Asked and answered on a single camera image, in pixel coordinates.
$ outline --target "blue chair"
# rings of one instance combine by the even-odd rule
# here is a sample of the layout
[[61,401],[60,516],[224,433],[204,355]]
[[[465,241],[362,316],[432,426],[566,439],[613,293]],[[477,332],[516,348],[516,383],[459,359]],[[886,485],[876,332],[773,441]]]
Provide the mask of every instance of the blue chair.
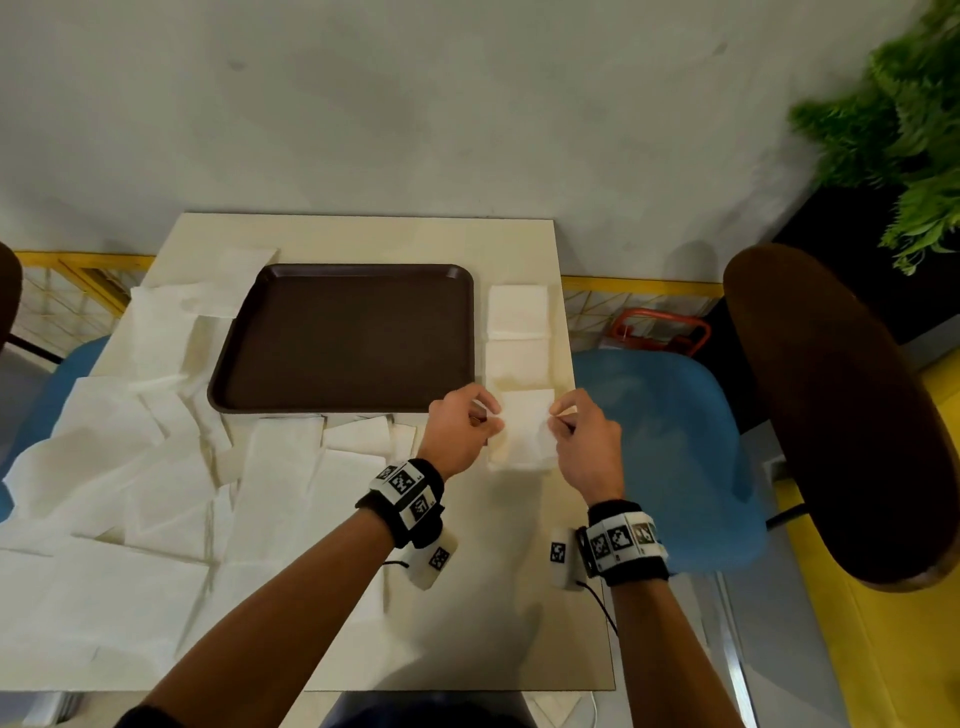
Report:
[[[81,376],[89,376],[93,365],[100,358],[100,352],[107,345],[109,336],[81,344],[58,365],[57,369],[43,385],[40,396],[36,398],[33,410],[16,431],[13,444],[3,463],[0,463],[0,481],[7,477],[17,455],[30,445],[46,440],[53,432],[54,425],[63,411],[63,403],[70,396],[73,384]],[[10,517],[13,500],[7,486],[0,482],[0,522]]]
[[670,352],[573,355],[577,386],[623,427],[627,498],[657,522],[671,571],[742,567],[766,544],[764,513],[730,406],[700,363]]

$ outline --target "plastic tray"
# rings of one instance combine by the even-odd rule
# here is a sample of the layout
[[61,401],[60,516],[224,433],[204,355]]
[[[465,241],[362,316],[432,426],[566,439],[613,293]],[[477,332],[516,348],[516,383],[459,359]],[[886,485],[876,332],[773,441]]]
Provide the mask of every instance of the plastic tray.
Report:
[[268,265],[207,395],[220,412],[426,412],[474,379],[473,278],[456,265]]

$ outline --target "white table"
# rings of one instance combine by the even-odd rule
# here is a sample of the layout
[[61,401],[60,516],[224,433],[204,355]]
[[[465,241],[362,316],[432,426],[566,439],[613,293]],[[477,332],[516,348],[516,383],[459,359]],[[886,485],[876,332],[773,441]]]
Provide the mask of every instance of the white table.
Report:
[[[557,392],[573,386],[551,221],[186,213],[144,283],[203,279],[226,247],[276,247],[279,262],[463,266],[474,283],[478,376],[487,289],[495,283],[545,284],[553,384]],[[94,375],[132,375],[130,334],[125,318]],[[222,482],[240,472],[254,419],[225,417],[235,447],[217,462]],[[396,421],[422,428],[426,415],[398,415]],[[613,689],[599,607],[586,592],[563,592],[549,583],[550,531],[585,524],[582,499],[559,472],[492,474],[485,457],[447,485],[444,522],[460,539],[450,568],[429,592],[420,592],[388,567],[384,623],[346,625],[307,690]],[[0,655],[3,690],[147,690],[155,682],[146,664],[104,651],[82,668],[42,660],[11,664]]]

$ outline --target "human hand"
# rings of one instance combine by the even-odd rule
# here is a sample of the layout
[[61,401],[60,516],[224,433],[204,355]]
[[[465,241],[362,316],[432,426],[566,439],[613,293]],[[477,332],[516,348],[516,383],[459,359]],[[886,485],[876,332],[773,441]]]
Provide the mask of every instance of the human hand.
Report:
[[[575,414],[561,415],[576,405]],[[567,392],[552,405],[547,422],[557,438],[557,460],[564,479],[587,506],[624,497],[620,425],[608,420],[586,390]]]
[[417,457],[436,468],[444,481],[473,465],[487,439],[503,429],[503,420],[488,417],[481,404],[494,415],[500,412],[500,403],[476,383],[430,402]]

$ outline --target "forearm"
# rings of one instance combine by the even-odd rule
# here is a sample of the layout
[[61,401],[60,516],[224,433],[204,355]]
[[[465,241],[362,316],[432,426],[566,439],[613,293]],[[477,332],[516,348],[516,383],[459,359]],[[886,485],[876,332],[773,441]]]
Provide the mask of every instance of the forearm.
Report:
[[742,728],[667,583],[632,582],[612,593],[634,724]]
[[277,726],[393,547],[383,521],[358,510],[223,618],[144,703],[186,726]]

